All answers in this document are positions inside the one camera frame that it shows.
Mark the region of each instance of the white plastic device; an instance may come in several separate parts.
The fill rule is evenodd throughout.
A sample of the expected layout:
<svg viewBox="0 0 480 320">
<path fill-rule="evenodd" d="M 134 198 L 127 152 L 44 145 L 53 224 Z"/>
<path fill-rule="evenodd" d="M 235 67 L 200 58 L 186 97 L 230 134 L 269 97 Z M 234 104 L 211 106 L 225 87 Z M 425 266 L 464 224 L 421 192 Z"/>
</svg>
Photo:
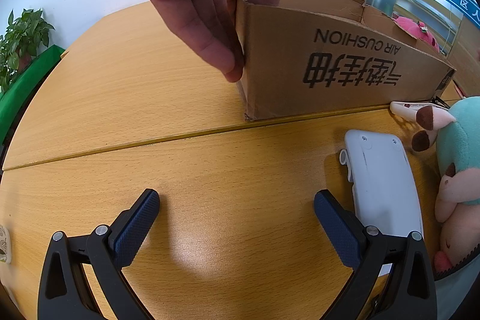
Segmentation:
<svg viewBox="0 0 480 320">
<path fill-rule="evenodd" d="M 390 111 L 408 121 L 416 121 L 417 111 L 425 106 L 434 106 L 439 109 L 447 110 L 445 107 L 437 105 L 435 103 L 409 103 L 409 102 L 392 102 L 390 103 Z"/>
<path fill-rule="evenodd" d="M 376 226 L 384 235 L 423 236 L 420 203 L 402 142 L 395 135 L 349 130 L 340 163 L 349 169 L 355 214 L 364 226 Z M 390 272 L 383 265 L 380 274 Z"/>
</svg>

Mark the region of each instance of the plush doll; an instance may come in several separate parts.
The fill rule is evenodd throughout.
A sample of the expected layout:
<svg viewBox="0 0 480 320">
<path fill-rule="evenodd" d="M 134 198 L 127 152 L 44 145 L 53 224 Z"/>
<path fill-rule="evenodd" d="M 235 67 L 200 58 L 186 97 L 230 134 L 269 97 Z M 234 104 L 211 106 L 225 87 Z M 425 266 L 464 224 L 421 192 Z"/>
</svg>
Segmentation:
<svg viewBox="0 0 480 320">
<path fill-rule="evenodd" d="M 404 29 L 404 31 L 407 31 L 417 39 L 425 41 L 428 45 L 433 46 L 435 51 L 440 52 L 440 48 L 438 47 L 438 43 L 434 35 L 428 31 L 427 26 L 423 22 L 415 22 L 414 20 L 404 16 L 398 16 L 397 18 L 394 18 L 394 21 L 399 27 Z"/>
<path fill-rule="evenodd" d="M 442 175 L 435 218 L 443 225 L 434 258 L 441 272 L 480 244 L 480 97 L 460 100 L 448 111 L 422 107 L 416 120 L 425 130 L 414 135 L 412 148 L 424 151 L 436 140 Z"/>
</svg>

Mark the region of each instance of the wood grain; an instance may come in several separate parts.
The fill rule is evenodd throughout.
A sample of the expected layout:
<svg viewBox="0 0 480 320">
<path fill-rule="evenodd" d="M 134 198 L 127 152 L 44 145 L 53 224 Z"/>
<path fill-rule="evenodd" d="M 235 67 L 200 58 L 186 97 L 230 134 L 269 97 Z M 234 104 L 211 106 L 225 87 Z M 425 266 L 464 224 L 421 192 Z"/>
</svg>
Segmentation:
<svg viewBox="0 0 480 320">
<path fill-rule="evenodd" d="M 453 100 L 456 102 L 461 98 L 457 93 L 457 90 L 455 90 L 455 83 L 453 81 L 451 81 L 447 85 L 447 87 L 445 88 L 445 91 L 443 91 L 443 94 L 440 98 L 442 98 L 445 102 L 449 100 Z"/>
<path fill-rule="evenodd" d="M 237 87 L 167 29 L 151 3 L 78 38 L 28 107 L 4 163 L 244 123 Z"/>
<path fill-rule="evenodd" d="M 352 210 L 351 183 L 338 162 L 351 128 L 394 133 L 405 146 L 418 130 L 377 110 L 6 171 L 0 221 L 11 233 L 13 262 L 0 265 L 2 282 L 35 319 L 51 235 L 84 235 L 111 223 L 150 187 L 161 194 L 162 209 L 124 272 L 156 319 L 318 319 L 350 269 L 318 223 L 313 198 L 328 188 Z M 433 150 L 407 154 L 432 256 L 436 159 Z M 100 305 L 113 318 L 104 299 Z"/>
</svg>

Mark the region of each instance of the metal screw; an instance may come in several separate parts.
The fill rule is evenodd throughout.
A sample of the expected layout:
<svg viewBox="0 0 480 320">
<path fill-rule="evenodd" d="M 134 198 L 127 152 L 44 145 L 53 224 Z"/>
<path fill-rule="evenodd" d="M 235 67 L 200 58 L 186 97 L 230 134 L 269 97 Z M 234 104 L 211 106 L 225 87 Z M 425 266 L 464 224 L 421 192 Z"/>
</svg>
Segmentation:
<svg viewBox="0 0 480 320">
<path fill-rule="evenodd" d="M 106 234 L 108 230 L 109 230 L 109 228 L 108 228 L 107 226 L 98 226 L 98 227 L 95 229 L 95 233 L 96 233 L 98 236 L 102 236 L 102 235 Z"/>
<path fill-rule="evenodd" d="M 368 226 L 367 227 L 367 233 L 370 236 L 376 236 L 376 235 L 378 235 L 378 228 L 376 226 Z"/>
<path fill-rule="evenodd" d="M 422 239 L 422 235 L 420 232 L 417 232 L 417 231 L 413 231 L 412 232 L 412 239 L 413 240 L 417 240 L 417 241 L 420 241 Z"/>
<path fill-rule="evenodd" d="M 55 232 L 52 236 L 52 239 L 54 241 L 59 241 L 61 238 L 63 238 L 63 233 L 58 231 L 58 232 Z"/>
</svg>

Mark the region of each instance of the green planter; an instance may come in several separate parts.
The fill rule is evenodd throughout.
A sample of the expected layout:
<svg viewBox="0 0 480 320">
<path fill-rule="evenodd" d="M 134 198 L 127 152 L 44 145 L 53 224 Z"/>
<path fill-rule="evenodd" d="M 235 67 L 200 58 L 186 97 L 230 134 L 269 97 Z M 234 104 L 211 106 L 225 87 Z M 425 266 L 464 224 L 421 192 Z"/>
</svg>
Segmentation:
<svg viewBox="0 0 480 320">
<path fill-rule="evenodd" d="M 57 45 L 50 46 L 32 61 L 5 94 L 0 93 L 0 144 L 3 144 L 15 116 L 28 96 L 42 78 L 57 65 L 64 51 Z"/>
</svg>

